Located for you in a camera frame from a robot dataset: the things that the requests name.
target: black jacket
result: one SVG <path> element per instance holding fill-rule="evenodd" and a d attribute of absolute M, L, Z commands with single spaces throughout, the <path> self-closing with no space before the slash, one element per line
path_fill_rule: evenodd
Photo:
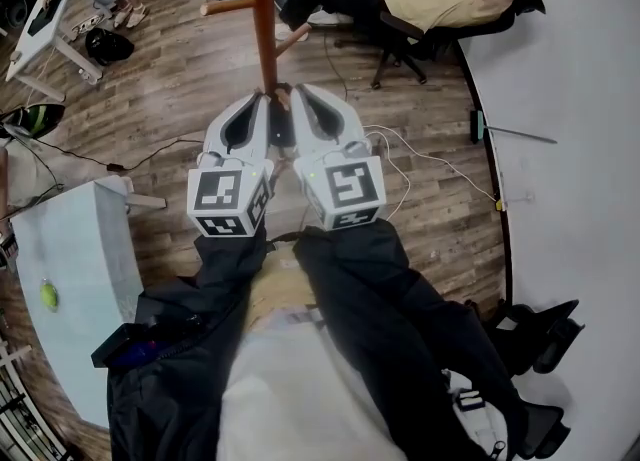
<path fill-rule="evenodd" d="M 200 237 L 195 246 L 202 258 L 195 278 L 145 291 L 136 322 L 198 313 L 206 329 L 166 357 L 109 371 L 114 461 L 215 459 L 222 394 L 267 243 L 260 229 L 253 238 Z M 480 322 L 409 268 L 389 223 L 308 228 L 294 251 L 336 345 L 362 374 L 408 460 L 488 459 L 455 417 L 444 368 L 471 379 L 503 413 L 509 452 L 516 451 L 527 414 Z"/>

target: green ball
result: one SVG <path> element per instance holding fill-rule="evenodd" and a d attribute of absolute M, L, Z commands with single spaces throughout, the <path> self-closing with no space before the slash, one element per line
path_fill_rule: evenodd
<path fill-rule="evenodd" d="M 58 293 L 51 283 L 44 283 L 40 286 L 40 299 L 52 312 L 58 309 Z"/>

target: white wall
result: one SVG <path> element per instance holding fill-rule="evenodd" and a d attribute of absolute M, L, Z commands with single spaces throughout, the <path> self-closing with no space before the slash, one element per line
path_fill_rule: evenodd
<path fill-rule="evenodd" d="M 489 124 L 559 142 L 494 135 L 515 300 L 579 298 L 587 325 L 517 384 L 568 412 L 555 461 L 617 461 L 640 432 L 640 0 L 544 1 L 463 48 Z"/>

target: office chair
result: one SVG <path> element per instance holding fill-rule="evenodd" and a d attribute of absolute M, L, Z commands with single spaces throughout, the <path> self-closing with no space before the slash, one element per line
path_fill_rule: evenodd
<path fill-rule="evenodd" d="M 367 41 L 361 40 L 336 40 L 334 46 L 337 48 L 347 45 L 378 45 L 382 47 L 382 57 L 371 81 L 373 89 L 380 88 L 380 80 L 384 72 L 385 65 L 389 57 L 395 57 L 395 65 L 400 66 L 405 63 L 418 76 L 418 82 L 427 82 L 427 76 L 415 63 L 415 59 L 425 61 L 436 60 L 438 52 L 448 47 L 451 43 L 462 38 L 482 36 L 506 31 L 515 22 L 515 18 L 523 13 L 540 11 L 546 14 L 546 8 L 542 0 L 515 0 L 513 4 L 500 17 L 493 22 L 469 27 L 435 27 L 423 33 L 421 29 L 394 17 L 391 13 L 382 12 L 380 14 L 380 25 L 377 29 L 371 26 L 355 25 L 356 31 L 364 32 Z M 418 40 L 411 44 L 409 38 Z"/>

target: white table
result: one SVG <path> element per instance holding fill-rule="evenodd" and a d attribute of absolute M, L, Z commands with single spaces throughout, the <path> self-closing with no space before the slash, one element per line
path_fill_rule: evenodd
<path fill-rule="evenodd" d="M 107 371 L 93 368 L 91 353 L 133 322 L 143 290 L 126 206 L 166 206 L 129 194 L 126 181 L 89 182 L 11 220 L 22 292 L 49 364 L 80 417 L 106 428 Z M 56 312 L 40 298 L 43 278 L 58 292 Z"/>
<path fill-rule="evenodd" d="M 78 51 L 72 48 L 60 36 L 60 34 L 63 34 L 65 36 L 68 36 L 71 40 L 75 40 L 76 38 L 76 34 L 74 32 L 72 32 L 70 29 L 67 29 L 63 24 L 61 24 L 62 15 L 64 14 L 64 10 L 68 2 L 69 0 L 61 0 L 51 22 L 40 29 L 40 31 L 38 31 L 34 36 L 31 36 L 28 33 L 29 26 L 36 18 L 36 16 L 38 16 L 38 13 L 42 8 L 42 0 L 36 1 L 36 4 L 33 7 L 29 18 L 27 19 L 27 22 L 25 23 L 22 34 L 20 35 L 20 39 L 18 40 L 18 45 L 15 49 L 22 55 L 20 56 L 20 59 L 18 59 L 18 61 L 13 62 L 9 65 L 6 78 L 6 80 L 9 81 L 15 77 L 20 82 L 40 91 L 41 93 L 44 93 L 45 95 L 53 98 L 54 100 L 57 100 L 58 102 L 64 101 L 64 93 L 52 88 L 51 86 L 48 86 L 44 82 L 21 73 L 22 70 L 48 46 L 51 45 L 55 47 L 58 51 L 68 57 L 80 68 L 88 72 L 96 80 L 102 77 L 102 70 L 100 68 L 97 68 L 89 61 L 87 61 L 83 56 L 80 55 Z"/>

